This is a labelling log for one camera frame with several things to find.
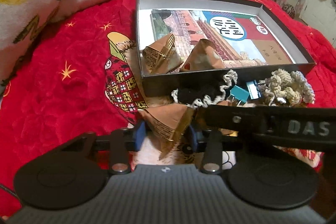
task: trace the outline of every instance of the blue binder clip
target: blue binder clip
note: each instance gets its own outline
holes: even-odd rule
[[[230,96],[231,101],[233,102],[234,100],[239,101],[237,106],[240,105],[241,102],[244,104],[247,102],[248,97],[250,96],[250,93],[247,90],[244,90],[240,88],[239,86],[235,85],[231,90],[230,90]]]
[[[249,90],[251,100],[261,98],[261,93],[258,90],[257,81],[246,82],[247,89]]]

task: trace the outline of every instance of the red blanket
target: red blanket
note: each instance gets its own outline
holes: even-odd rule
[[[316,93],[315,107],[334,107],[333,47],[320,32],[292,20],[275,2],[254,1],[270,8],[316,61],[307,77]],[[111,0],[45,28],[31,61],[5,92],[0,110],[0,183],[12,188],[20,166],[83,132],[107,134],[132,123],[142,96],[107,34],[119,32],[135,39],[135,4],[136,0]],[[105,65],[111,65],[110,73]],[[120,75],[120,68],[125,75]],[[135,103],[127,104],[127,97],[108,100],[105,82],[113,76],[125,82]],[[11,215],[19,207],[17,200],[0,190],[0,215]]]

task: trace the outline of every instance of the brown paper wrapper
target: brown paper wrapper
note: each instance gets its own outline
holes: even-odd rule
[[[195,45],[180,71],[199,71],[225,68],[216,47],[208,39],[201,39]]]
[[[231,102],[229,102],[229,101],[222,101],[222,102],[218,103],[217,105],[231,106]],[[237,135],[237,131],[207,126],[207,124],[205,123],[205,120],[204,120],[204,112],[205,112],[205,108],[200,108],[197,111],[197,114],[196,114],[196,117],[195,117],[195,121],[197,122],[197,124],[200,126],[201,129],[219,130],[222,133],[222,135],[232,135],[232,136],[236,136]]]
[[[161,142],[161,159],[180,141],[194,115],[194,110],[182,104],[170,104],[140,110],[142,118]]]
[[[176,52],[173,34],[168,34],[146,47],[142,55],[151,74],[167,73],[183,63]]]

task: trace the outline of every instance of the metal bolt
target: metal bolt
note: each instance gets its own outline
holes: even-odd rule
[[[208,171],[208,172],[216,172],[216,171],[219,170],[219,165],[209,163],[209,164],[204,164],[203,168],[204,168],[205,171]]]
[[[126,164],[113,164],[112,170],[115,172],[125,172],[128,169]]]
[[[240,123],[242,118],[240,116],[233,116],[232,121],[234,123]]]

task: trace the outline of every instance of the metal screw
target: metal screw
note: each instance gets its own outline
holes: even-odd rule
[[[115,172],[125,172],[128,169],[126,164],[113,164],[112,170]]]
[[[205,171],[208,171],[208,172],[216,172],[216,171],[219,170],[219,165],[209,163],[209,164],[204,164],[203,168],[204,168]]]
[[[232,121],[234,123],[240,123],[242,118],[240,116],[233,116]]]
[[[170,170],[171,169],[169,167],[164,167],[164,168],[161,169],[161,171],[164,172],[164,173],[170,172]]]

